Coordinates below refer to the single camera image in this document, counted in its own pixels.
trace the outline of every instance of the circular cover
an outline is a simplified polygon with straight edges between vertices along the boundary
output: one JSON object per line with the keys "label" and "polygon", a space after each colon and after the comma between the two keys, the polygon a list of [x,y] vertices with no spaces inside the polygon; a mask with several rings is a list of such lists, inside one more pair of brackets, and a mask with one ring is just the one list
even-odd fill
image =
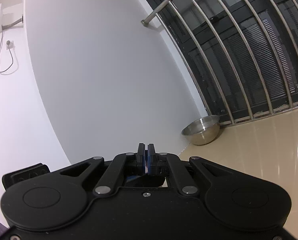
{"label": "circular cover", "polygon": [[205,203],[217,219],[247,231],[283,225],[291,209],[284,189],[251,176],[217,178],[205,195]]}
{"label": "circular cover", "polygon": [[87,194],[72,177],[52,173],[11,186],[1,199],[8,222],[32,231],[59,227],[81,214],[86,205]]}

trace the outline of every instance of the power cord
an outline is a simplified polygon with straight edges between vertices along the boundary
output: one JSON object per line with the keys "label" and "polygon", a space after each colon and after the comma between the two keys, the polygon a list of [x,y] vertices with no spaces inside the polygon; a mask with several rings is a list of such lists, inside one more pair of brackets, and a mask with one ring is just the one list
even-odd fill
{"label": "power cord", "polygon": [[[3,34],[4,34],[4,32],[3,32],[3,30],[2,30],[2,31],[1,31],[1,40],[0,40],[0,50],[1,50],[1,44],[2,44],[2,42],[3,42]],[[12,66],[13,63],[14,63],[14,58],[13,58],[13,55],[11,54],[10,47],[9,47],[9,45],[10,45],[10,41],[7,41],[6,44],[7,44],[7,46],[8,46],[9,53],[10,53],[10,55],[11,55],[12,63],[11,63],[11,65],[10,65],[7,69],[5,69],[5,70],[3,70],[3,71],[0,71],[0,73],[4,73],[4,72],[6,72],[8,69],[11,68],[11,66]]]}

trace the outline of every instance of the power plug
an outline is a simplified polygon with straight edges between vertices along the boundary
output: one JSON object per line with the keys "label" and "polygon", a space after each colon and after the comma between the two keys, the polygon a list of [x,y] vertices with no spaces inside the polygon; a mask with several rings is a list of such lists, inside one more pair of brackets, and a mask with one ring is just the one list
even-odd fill
{"label": "power plug", "polygon": [[6,49],[12,49],[14,47],[14,41],[6,42]]}

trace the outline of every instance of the screw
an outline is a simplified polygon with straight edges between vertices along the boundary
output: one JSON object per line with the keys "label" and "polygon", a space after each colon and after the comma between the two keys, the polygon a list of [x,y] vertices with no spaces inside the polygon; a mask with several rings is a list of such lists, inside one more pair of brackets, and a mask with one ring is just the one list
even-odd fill
{"label": "screw", "polygon": [[185,187],[183,187],[182,191],[185,194],[194,194],[194,193],[197,193],[198,192],[198,189],[196,187],[194,187],[194,186],[185,186]]}
{"label": "screw", "polygon": [[11,236],[10,240],[20,240],[20,237],[19,236]]}
{"label": "screw", "polygon": [[106,194],[106,193],[109,193],[110,190],[111,188],[107,186],[99,186],[95,188],[95,192],[97,192],[98,194]]}

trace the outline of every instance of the stainless steel bowl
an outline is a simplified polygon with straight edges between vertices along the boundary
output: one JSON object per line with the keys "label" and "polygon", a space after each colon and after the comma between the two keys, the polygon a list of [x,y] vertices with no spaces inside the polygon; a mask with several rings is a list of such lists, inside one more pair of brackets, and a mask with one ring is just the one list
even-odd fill
{"label": "stainless steel bowl", "polygon": [[191,143],[195,145],[204,145],[213,141],[219,133],[220,117],[209,115],[189,124],[182,130],[184,135]]}

